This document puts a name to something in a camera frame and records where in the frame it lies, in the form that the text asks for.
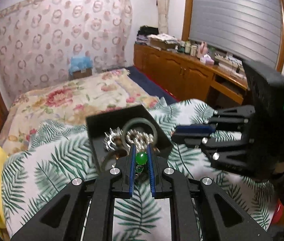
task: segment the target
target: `wooden dresser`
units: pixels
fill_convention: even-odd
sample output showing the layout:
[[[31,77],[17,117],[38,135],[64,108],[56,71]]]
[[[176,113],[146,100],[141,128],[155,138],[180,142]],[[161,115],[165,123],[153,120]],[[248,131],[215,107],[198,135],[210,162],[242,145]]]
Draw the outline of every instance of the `wooden dresser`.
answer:
[[[186,54],[134,45],[134,65],[179,100],[199,99],[214,105],[219,93],[242,105],[247,81],[231,77],[217,66],[206,66]]]

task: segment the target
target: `window blind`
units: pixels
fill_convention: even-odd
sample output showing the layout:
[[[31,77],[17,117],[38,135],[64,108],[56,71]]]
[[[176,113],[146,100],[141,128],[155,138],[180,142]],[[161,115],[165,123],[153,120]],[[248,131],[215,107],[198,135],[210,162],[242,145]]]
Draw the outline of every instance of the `window blind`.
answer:
[[[275,68],[280,36],[279,0],[193,0],[191,40]]]

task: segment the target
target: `cardboard box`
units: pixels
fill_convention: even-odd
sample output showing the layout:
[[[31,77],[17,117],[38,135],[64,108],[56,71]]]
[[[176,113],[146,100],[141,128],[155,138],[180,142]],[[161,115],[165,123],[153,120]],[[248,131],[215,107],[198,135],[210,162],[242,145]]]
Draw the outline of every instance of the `cardboard box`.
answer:
[[[143,105],[137,105],[130,108],[124,108],[120,110],[105,112],[97,114],[94,116],[86,117],[87,132],[89,137],[90,146],[93,154],[93,162],[98,168],[100,173],[100,165],[104,160],[104,157],[108,154],[108,151],[105,150],[103,140],[105,138],[105,132],[109,133],[109,129],[122,129],[123,126],[131,119],[142,117],[149,120],[156,128],[158,133],[158,142],[155,147],[159,149],[158,156],[168,158],[173,145],[168,137],[165,135],[161,127],[153,119],[151,114],[145,109]],[[140,132],[152,133],[152,129],[145,124],[137,124],[136,129]],[[111,165],[115,163],[114,159],[105,167],[105,169],[110,169]]]
[[[85,78],[85,77],[89,77],[92,76],[92,68],[87,68],[85,69],[85,71],[75,71],[73,72],[73,79],[81,79],[81,78]]]
[[[177,44],[167,44],[165,42],[151,38],[150,39],[150,45],[155,46],[155,47],[159,47],[163,50],[166,50],[166,49],[174,49]]]

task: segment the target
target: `cabinet door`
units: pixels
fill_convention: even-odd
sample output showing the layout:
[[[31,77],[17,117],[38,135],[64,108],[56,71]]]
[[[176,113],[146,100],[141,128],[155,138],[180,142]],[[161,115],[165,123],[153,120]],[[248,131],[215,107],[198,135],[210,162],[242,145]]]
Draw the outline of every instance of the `cabinet door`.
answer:
[[[173,56],[166,57],[161,67],[163,88],[177,99],[181,99],[183,94],[181,82],[184,68],[183,61]]]
[[[161,56],[159,55],[159,51],[156,49],[147,50],[145,52],[145,66],[144,73],[155,83],[158,83],[159,78],[157,73],[157,68],[160,66]]]
[[[134,44],[134,66],[143,70],[144,50],[141,45]]]
[[[213,73],[199,66],[189,66],[184,77],[184,98],[198,99],[205,101],[209,92],[210,84],[213,78]]]

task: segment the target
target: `black jewelry box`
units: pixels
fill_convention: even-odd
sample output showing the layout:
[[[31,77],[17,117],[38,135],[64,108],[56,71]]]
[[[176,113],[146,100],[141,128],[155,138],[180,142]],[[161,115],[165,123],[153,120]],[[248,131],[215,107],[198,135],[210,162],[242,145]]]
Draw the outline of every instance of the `black jewelry box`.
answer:
[[[129,120],[137,117],[145,118],[155,126],[158,133],[158,142],[155,147],[157,147],[160,151],[157,155],[166,159],[168,158],[173,145],[143,105],[104,112],[86,117],[87,132],[93,154],[93,162],[97,167],[98,173],[101,172],[101,164],[109,153],[105,150],[103,143],[105,132],[109,133],[110,128],[116,129],[119,127],[122,129]],[[152,129],[145,124],[136,124],[131,129],[136,129],[140,132],[152,133]],[[105,170],[112,168],[112,164],[114,163],[116,163],[115,157],[107,163]]]

